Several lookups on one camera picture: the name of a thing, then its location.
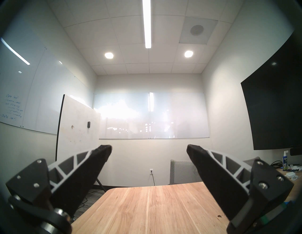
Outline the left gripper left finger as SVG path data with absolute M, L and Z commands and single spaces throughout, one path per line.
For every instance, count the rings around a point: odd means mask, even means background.
M 6 182 L 14 198 L 42 210 L 62 209 L 72 216 L 97 181 L 112 152 L 111 145 L 70 155 L 47 165 L 45 159 L 34 160 Z

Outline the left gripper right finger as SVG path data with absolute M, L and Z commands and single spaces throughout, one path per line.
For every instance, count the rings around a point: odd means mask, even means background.
M 294 203 L 285 203 L 294 184 L 261 159 L 253 165 L 189 144 L 187 154 L 229 220 L 228 234 L 285 234 L 294 229 Z

